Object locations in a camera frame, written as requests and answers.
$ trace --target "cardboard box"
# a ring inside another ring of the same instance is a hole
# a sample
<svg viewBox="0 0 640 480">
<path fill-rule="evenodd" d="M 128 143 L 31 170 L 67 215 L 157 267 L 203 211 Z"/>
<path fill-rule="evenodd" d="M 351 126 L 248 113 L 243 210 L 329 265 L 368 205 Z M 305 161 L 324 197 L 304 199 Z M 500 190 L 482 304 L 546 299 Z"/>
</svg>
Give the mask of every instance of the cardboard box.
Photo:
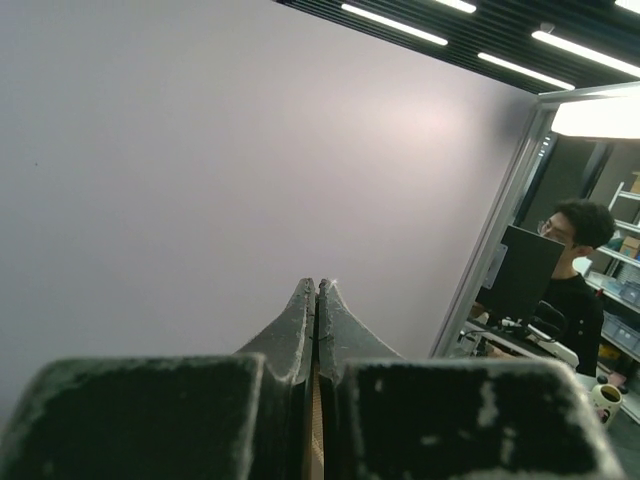
<svg viewBox="0 0 640 480">
<path fill-rule="evenodd" d="M 620 247 L 620 253 L 630 258 L 636 258 L 640 253 L 640 240 L 626 237 L 622 242 L 622 247 Z"/>
<path fill-rule="evenodd" d="M 629 190 L 631 193 L 640 193 L 640 172 L 633 172 L 633 174 L 636 176 L 636 181 L 633 182 L 633 185 L 631 185 L 631 190 Z"/>
</svg>

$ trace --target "ear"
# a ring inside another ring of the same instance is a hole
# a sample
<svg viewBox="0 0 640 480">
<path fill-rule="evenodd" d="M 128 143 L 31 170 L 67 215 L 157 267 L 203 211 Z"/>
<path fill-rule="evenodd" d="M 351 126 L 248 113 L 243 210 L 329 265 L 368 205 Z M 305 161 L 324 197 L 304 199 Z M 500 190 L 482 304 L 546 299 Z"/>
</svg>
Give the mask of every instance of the ear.
<svg viewBox="0 0 640 480">
<path fill-rule="evenodd" d="M 593 253 L 593 247 L 588 247 L 585 245 L 580 245 L 576 247 L 576 256 L 578 257 L 587 257 Z"/>
</svg>

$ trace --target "black shirt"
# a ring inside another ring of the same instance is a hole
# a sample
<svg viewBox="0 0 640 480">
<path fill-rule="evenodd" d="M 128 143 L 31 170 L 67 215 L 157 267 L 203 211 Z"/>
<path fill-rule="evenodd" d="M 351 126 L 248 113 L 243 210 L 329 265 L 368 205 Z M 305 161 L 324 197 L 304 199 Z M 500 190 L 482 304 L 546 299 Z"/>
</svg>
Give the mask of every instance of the black shirt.
<svg viewBox="0 0 640 480">
<path fill-rule="evenodd" d="M 578 373 L 595 377 L 604 321 L 602 303 L 582 275 L 566 280 L 552 279 L 542 299 L 568 320 L 566 333 L 558 339 L 578 355 Z"/>
</svg>

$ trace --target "white partition panel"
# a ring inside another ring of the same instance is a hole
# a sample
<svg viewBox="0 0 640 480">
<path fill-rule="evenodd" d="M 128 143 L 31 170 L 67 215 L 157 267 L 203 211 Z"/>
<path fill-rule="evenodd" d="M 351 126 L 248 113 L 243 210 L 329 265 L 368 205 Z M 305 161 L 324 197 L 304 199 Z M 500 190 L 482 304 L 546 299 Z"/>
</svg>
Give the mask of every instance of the white partition panel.
<svg viewBox="0 0 640 480">
<path fill-rule="evenodd" d="M 267 0 L 5 1 L 0 72 L 0 424 L 56 358 L 230 353 L 304 276 L 426 356 L 534 101 Z"/>
</svg>

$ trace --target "person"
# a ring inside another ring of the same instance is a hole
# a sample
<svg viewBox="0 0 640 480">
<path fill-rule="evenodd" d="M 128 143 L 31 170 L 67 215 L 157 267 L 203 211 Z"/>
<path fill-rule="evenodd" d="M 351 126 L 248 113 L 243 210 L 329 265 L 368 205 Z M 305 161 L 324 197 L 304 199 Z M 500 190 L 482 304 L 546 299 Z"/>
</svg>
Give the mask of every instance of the person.
<svg viewBox="0 0 640 480">
<path fill-rule="evenodd" d="M 607 207 L 589 200 L 559 203 L 553 215 L 540 222 L 538 233 L 564 245 L 542 300 L 559 310 L 568 328 L 558 341 L 578 356 L 578 373 L 595 377 L 604 321 L 602 303 L 573 268 L 573 261 L 605 245 L 615 232 L 615 220 Z M 494 349 L 490 356 L 508 356 Z"/>
</svg>

